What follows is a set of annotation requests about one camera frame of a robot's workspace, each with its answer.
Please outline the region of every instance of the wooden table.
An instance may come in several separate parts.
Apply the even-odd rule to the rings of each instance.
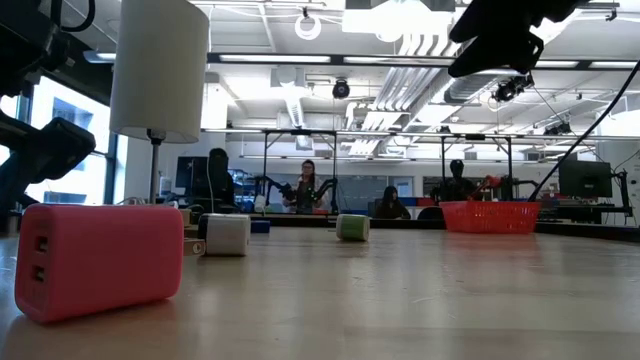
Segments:
[[[39,326],[0,241],[0,358],[640,358],[640,248],[549,235],[273,228],[244,258],[185,258],[172,299]]]

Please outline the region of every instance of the computer monitor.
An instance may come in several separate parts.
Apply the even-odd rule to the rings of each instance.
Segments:
[[[559,171],[562,195],[582,198],[613,196],[609,163],[566,160]]]
[[[176,187],[185,188],[185,195],[210,197],[206,156],[181,156],[176,170]]]

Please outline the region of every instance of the ceiling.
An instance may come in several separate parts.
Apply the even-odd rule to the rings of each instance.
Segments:
[[[343,15],[345,1],[324,2],[328,10],[313,14],[339,20]],[[619,2],[621,7],[618,19],[607,22],[604,20],[607,11],[584,11],[548,43],[543,56],[550,59],[625,60],[640,57],[640,1]],[[65,0],[63,21],[71,24],[81,22],[83,18],[80,14],[86,13],[86,3],[86,0]],[[94,26],[77,34],[78,38],[96,50],[114,52],[119,27],[119,7],[120,0],[97,1]],[[328,21],[322,21],[322,30],[315,40],[303,40],[294,31],[294,23],[300,13],[296,9],[266,7],[265,14],[269,18],[265,26],[257,7],[200,8],[211,19],[212,52],[397,54],[402,44],[400,40],[393,43],[380,41],[373,34],[344,33],[340,25]],[[284,100],[265,96],[269,91],[272,68],[273,66],[266,65],[210,66],[209,71],[222,76],[235,98],[236,106],[229,107],[228,116],[231,120],[274,118],[278,112],[286,112]],[[301,100],[304,111],[341,115],[345,114],[349,102],[375,98],[389,72],[388,67],[303,68],[306,84],[312,88],[309,96]],[[501,104],[497,110],[498,104],[488,100],[492,88],[485,89],[487,91],[480,93],[479,100],[474,101],[477,104],[462,107],[455,112],[456,125],[468,125],[469,129],[473,125],[476,129],[479,128],[478,124],[483,124],[486,125],[485,130],[500,125],[500,129],[508,128],[508,132],[513,132],[548,119],[553,111],[566,111],[566,114],[570,114],[573,130],[579,132],[594,121],[598,108],[606,105],[603,101],[612,98],[627,75],[627,72],[535,71],[533,77],[540,94],[529,89],[515,102]],[[331,90],[338,77],[345,77],[351,87],[350,98],[346,101],[332,98]],[[640,78],[632,83],[629,90],[640,91]]]

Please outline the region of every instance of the white lamp shade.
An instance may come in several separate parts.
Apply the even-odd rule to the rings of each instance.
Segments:
[[[194,143],[200,134],[209,20],[186,0],[122,2],[111,91],[113,132]]]

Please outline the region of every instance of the security camera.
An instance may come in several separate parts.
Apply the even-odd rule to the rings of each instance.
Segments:
[[[347,80],[338,79],[336,80],[336,85],[333,87],[333,97],[334,99],[342,100],[349,97],[349,84],[347,84]]]

